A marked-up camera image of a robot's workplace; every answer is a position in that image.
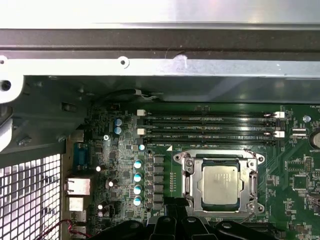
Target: green circuit board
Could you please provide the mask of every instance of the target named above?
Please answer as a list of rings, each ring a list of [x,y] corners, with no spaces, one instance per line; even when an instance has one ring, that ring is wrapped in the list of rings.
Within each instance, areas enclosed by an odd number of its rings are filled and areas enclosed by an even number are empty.
[[[189,149],[249,149],[265,156],[258,166],[257,186],[264,211],[247,221],[272,223],[284,232],[284,239],[320,239],[319,129],[320,105],[150,102],[94,106],[85,131],[87,167],[104,165],[106,169],[96,174],[87,210],[89,232],[163,215],[164,203],[153,199],[155,185],[161,187],[157,195],[163,198],[183,197],[183,171],[174,161],[175,154]],[[137,161],[142,163],[139,168],[134,167]],[[142,176],[139,182],[134,181],[137,173]],[[116,186],[107,186],[113,179]],[[141,187],[138,205],[134,204],[136,185]],[[113,203],[112,215],[97,215],[101,201]],[[207,217],[212,223],[224,219]]]

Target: chip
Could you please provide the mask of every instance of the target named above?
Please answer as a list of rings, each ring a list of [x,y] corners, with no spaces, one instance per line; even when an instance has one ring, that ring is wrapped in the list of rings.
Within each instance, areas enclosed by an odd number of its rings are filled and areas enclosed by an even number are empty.
[[[133,217],[134,217],[134,214],[135,214],[135,213],[134,213],[133,211],[127,211],[127,212],[126,212],[126,217],[127,217],[127,218],[133,218]]]
[[[162,174],[164,172],[164,167],[163,166],[155,166],[154,167],[154,173],[155,174]]]
[[[164,197],[161,193],[155,193],[153,195],[153,201],[154,202],[162,202],[164,200]]]
[[[293,176],[293,189],[294,190],[306,190],[308,186],[307,176],[294,175]]]
[[[130,177],[130,173],[129,173],[128,171],[124,171],[124,172],[122,173],[122,176],[128,178],[128,177]]]
[[[116,153],[115,152],[110,152],[109,153],[109,158],[110,159],[115,159],[116,158]]]
[[[239,177],[236,166],[205,166],[202,174],[203,203],[233,205],[238,202]]]
[[[155,156],[153,158],[154,164],[163,164],[165,161],[165,158],[163,156]]]
[[[154,210],[162,210],[164,208],[163,204],[160,202],[154,202],[153,203],[153,209]]]
[[[164,176],[162,175],[155,175],[153,178],[155,183],[163,183],[164,182]]]
[[[163,193],[164,186],[162,184],[155,184],[153,186],[153,189],[154,189],[155,192]]]
[[[148,181],[152,181],[152,180],[154,179],[154,177],[153,177],[152,175],[147,175],[147,176],[146,176],[146,179],[147,179]]]

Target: capacitor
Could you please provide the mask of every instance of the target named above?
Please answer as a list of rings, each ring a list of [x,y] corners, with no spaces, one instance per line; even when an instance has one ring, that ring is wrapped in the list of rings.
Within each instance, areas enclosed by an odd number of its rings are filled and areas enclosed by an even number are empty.
[[[106,167],[106,165],[104,165],[104,164],[101,164],[101,165],[99,165],[99,166],[97,166],[96,168],[95,168],[95,170],[97,171],[97,172],[101,172],[101,171],[104,171],[104,170],[106,170],[107,169],[107,167]]]
[[[112,187],[116,187],[118,186],[118,180],[117,179],[112,179],[111,181],[109,181],[109,187],[112,188]]]
[[[108,212],[108,210],[104,207],[103,209],[98,211],[98,217],[102,218],[107,212]]]
[[[107,202],[106,201],[102,201],[100,202],[100,204],[98,205],[98,209],[102,210],[105,206],[107,206]]]
[[[115,121],[114,121],[114,125],[116,125],[117,127],[120,127],[122,125],[122,120],[120,118],[117,118]]]
[[[140,172],[137,172],[137,173],[134,175],[134,177],[133,177],[133,180],[134,180],[136,183],[140,182],[141,179],[142,179],[142,174],[141,174]]]
[[[121,132],[122,132],[122,129],[121,129],[121,127],[119,127],[119,126],[117,126],[115,129],[114,129],[114,133],[115,134],[121,134]]]
[[[141,144],[141,145],[139,145],[138,148],[139,148],[140,151],[144,151],[146,149],[146,146]]]
[[[135,185],[134,186],[133,193],[135,195],[139,195],[141,193],[141,191],[142,191],[142,187],[140,185]]]
[[[142,166],[142,161],[141,160],[136,160],[133,164],[135,169],[139,169]]]
[[[142,201],[141,196],[136,196],[136,197],[134,198],[134,200],[133,200],[133,204],[134,204],[135,206],[139,206],[139,205],[141,204],[141,201]]]

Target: screw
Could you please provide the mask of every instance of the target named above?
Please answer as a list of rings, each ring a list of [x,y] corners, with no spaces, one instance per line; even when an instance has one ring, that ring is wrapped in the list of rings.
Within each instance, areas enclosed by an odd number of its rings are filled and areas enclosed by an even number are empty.
[[[224,223],[222,223],[222,227],[224,227],[225,229],[230,229],[232,226],[230,223],[224,222]]]
[[[253,210],[253,209],[255,209],[255,205],[253,205],[252,203],[250,203],[250,204],[249,204],[249,208],[250,208],[251,210]]]
[[[110,139],[109,135],[104,135],[103,140],[108,141]]]
[[[24,147],[27,144],[31,143],[31,141],[32,141],[32,138],[27,136],[24,139],[21,139],[20,141],[18,141],[17,144],[19,147]]]
[[[188,217],[187,219],[186,219],[189,223],[195,223],[196,221],[197,221],[197,219],[195,219],[194,217]]]
[[[188,160],[185,162],[185,164],[187,165],[187,167],[191,167],[194,163],[191,160]]]
[[[305,115],[305,116],[303,116],[303,121],[304,121],[305,123],[308,123],[308,122],[311,121],[311,117],[308,116],[308,115]]]
[[[166,217],[163,219],[163,222],[165,222],[165,223],[169,223],[170,221],[171,221],[170,217]]]

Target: wire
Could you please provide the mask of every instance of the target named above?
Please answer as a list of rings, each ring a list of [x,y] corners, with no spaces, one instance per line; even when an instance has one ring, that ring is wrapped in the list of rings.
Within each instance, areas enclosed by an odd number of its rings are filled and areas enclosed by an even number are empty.
[[[256,215],[255,212],[251,213],[249,216],[247,216],[246,218],[244,218],[243,220],[239,221],[238,224],[243,224],[246,221],[250,220],[250,218],[254,217]]]
[[[48,235],[50,232],[52,232],[56,227],[58,227],[59,225],[61,225],[62,223],[68,223],[68,232],[71,234],[79,234],[82,236],[85,236],[87,238],[92,237],[90,234],[87,233],[83,233],[80,231],[74,231],[72,230],[72,221],[70,219],[63,219],[61,221],[59,221],[56,225],[54,225],[53,227],[49,228],[47,231],[45,231],[43,234],[41,234],[38,238],[36,238],[36,240],[41,240],[43,239],[46,235]]]

